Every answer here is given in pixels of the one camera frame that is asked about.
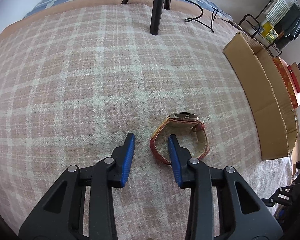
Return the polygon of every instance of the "striped cloth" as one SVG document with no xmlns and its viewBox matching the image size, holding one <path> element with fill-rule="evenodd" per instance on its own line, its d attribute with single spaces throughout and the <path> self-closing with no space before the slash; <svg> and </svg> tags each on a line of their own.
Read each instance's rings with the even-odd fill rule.
<svg viewBox="0 0 300 240">
<path fill-rule="evenodd" d="M 212 33 L 164 10 L 153 36 L 151 11 L 78 8 L 21 22 L 0 38 L 0 214 L 15 232 L 67 166 L 94 165 L 133 132 L 128 183 L 113 190 L 119 239 L 183 239 L 190 191 L 149 148 L 174 112 L 196 113 L 211 148 L 204 161 L 234 166 L 260 197 L 291 181 L 289 158 L 261 161 L 247 98 L 222 54 L 237 30 L 217 19 Z M 195 134 L 167 128 L 157 140 L 163 155 L 171 133 L 198 154 Z"/>
</svg>

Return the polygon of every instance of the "watch face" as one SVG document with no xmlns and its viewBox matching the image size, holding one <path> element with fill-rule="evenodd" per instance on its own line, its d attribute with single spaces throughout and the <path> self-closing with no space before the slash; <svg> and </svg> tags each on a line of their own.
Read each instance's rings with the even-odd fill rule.
<svg viewBox="0 0 300 240">
<path fill-rule="evenodd" d="M 185 112 L 171 114 L 168 117 L 175 120 L 190 121 L 190 122 L 195 122 L 198 120 L 198 116 L 196 114 L 185 113 Z"/>
</svg>

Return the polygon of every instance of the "red watch strap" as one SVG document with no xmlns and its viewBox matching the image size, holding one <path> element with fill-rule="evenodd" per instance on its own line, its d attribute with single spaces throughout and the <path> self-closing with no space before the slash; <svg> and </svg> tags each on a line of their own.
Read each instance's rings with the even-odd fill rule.
<svg viewBox="0 0 300 240">
<path fill-rule="evenodd" d="M 155 146 L 155 140 L 157 139 L 157 136 L 159 135 L 159 133 L 162 131 L 162 129 L 169 123 L 171 122 L 171 124 L 173 126 L 177 126 L 177 127 L 188 127 L 188 128 L 192 128 L 192 131 L 195 132 L 197 134 L 197 138 L 198 141 L 200 143 L 204 143 L 205 147 L 204 147 L 204 151 L 203 153 L 198 157 L 198 159 L 202 159 L 204 158 L 210 151 L 209 149 L 209 145 L 208 145 L 208 140 L 207 140 L 207 135 L 205 132 L 205 125 L 200 122 L 200 121 L 196 121 L 196 122 L 189 122 L 189 121 L 181 121 L 181 120 L 175 120 L 175 119 L 170 119 L 167 118 L 160 126 L 159 128 L 153 133 L 151 139 L 150 139 L 150 149 L 154 155 L 154 157 L 161 161 L 164 164 L 167 165 L 171 165 L 171 162 L 169 162 L 167 159 L 165 159 L 164 157 L 162 157 L 162 155 L 158 152 L 157 147 Z"/>
</svg>

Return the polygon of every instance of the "watch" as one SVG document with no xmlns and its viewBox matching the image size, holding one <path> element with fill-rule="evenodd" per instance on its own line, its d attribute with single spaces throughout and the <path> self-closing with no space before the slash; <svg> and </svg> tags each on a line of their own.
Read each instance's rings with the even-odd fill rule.
<svg viewBox="0 0 300 240">
<path fill-rule="evenodd" d="M 167 119 L 153 133 L 150 139 L 150 148 L 154 157 L 157 160 L 161 161 L 164 164 L 171 165 L 171 162 L 162 157 L 162 155 L 158 152 L 157 147 L 155 146 L 155 140 L 157 139 L 157 136 L 166 125 L 174 127 L 192 128 L 192 131 L 195 132 L 197 135 L 198 142 L 204 145 L 204 148 L 202 149 L 202 154 L 197 158 L 202 159 L 209 153 L 210 148 L 208 145 L 207 135 L 204 130 L 205 126 L 202 122 L 198 120 L 198 116 L 196 114 L 191 113 L 174 113 L 167 117 Z"/>
</svg>

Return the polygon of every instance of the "red book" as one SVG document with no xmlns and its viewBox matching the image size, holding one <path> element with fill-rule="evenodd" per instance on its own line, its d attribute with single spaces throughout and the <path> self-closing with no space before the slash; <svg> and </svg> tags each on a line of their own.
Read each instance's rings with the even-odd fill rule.
<svg viewBox="0 0 300 240">
<path fill-rule="evenodd" d="M 294 82 L 294 86 L 296 87 L 297 92 L 300 93 L 300 86 L 299 86 L 299 83 L 298 83 L 298 80 L 297 80 L 296 75 L 295 75 L 294 72 L 292 71 L 291 66 L 288 66 L 288 70 L 289 70 L 289 73 L 290 73 L 290 75 L 291 75 L 291 77 L 292 77 L 292 80 L 293 80 L 293 82 Z"/>
</svg>

